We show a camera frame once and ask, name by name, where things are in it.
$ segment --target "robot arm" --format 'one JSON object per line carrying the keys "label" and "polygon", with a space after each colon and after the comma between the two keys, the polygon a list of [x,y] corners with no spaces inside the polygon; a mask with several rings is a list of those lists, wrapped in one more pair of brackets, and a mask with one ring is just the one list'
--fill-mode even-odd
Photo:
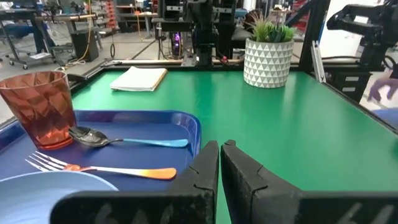
{"label": "robot arm", "polygon": [[[398,0],[381,6],[347,5],[326,23],[329,30],[345,30],[363,35],[366,45],[360,59],[362,65],[380,67],[386,51],[398,42]],[[371,23],[355,22],[356,16],[368,17]]]}
{"label": "robot arm", "polygon": [[213,0],[186,0],[187,10],[194,24],[213,22]]}

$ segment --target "green table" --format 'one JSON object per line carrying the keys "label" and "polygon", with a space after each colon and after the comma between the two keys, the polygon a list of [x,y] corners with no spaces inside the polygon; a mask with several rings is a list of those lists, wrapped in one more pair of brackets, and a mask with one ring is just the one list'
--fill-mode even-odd
{"label": "green table", "polygon": [[[201,122],[202,143],[234,139],[302,190],[398,190],[397,136],[305,73],[260,89],[242,72],[169,71],[154,92],[112,91],[124,69],[93,72],[73,97],[81,110],[181,110]],[[217,223],[230,223],[221,179]]]}

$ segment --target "plastic tray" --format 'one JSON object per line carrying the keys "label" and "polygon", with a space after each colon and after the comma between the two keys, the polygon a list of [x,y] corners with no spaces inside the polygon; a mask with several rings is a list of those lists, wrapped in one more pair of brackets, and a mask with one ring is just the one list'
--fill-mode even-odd
{"label": "plastic tray", "polygon": [[[189,166],[200,150],[201,127],[196,117],[181,111],[75,111],[79,126],[95,128],[110,139],[183,139],[185,148],[167,148],[116,142],[100,149],[74,142],[63,149],[41,151],[64,162],[81,166],[135,169],[174,167],[177,176]],[[0,130],[0,179],[37,171],[24,159],[36,150],[18,122]],[[169,180],[92,171],[119,190],[164,190]]]}

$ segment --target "white paper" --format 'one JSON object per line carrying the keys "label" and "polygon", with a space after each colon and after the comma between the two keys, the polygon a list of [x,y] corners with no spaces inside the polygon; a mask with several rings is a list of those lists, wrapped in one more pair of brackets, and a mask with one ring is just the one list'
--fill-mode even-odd
{"label": "white paper", "polygon": [[165,68],[131,67],[110,84],[113,90],[124,91],[154,91],[156,83],[166,72]]}
{"label": "white paper", "polygon": [[43,53],[39,53],[39,54],[32,55],[32,56],[30,56],[30,57],[31,57],[32,59],[42,59],[42,58],[47,57],[47,56],[49,56],[49,55],[51,55],[51,54],[43,52]]}

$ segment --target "fork handle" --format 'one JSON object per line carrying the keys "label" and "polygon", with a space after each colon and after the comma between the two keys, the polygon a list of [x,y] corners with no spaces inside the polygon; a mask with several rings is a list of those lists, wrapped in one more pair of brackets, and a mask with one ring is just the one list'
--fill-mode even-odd
{"label": "fork handle", "polygon": [[146,177],[146,178],[159,179],[159,180],[173,179],[177,174],[177,170],[175,168],[163,168],[163,169],[123,169],[123,168],[109,168],[109,167],[91,167],[91,168],[99,171],[135,175],[138,177]]}

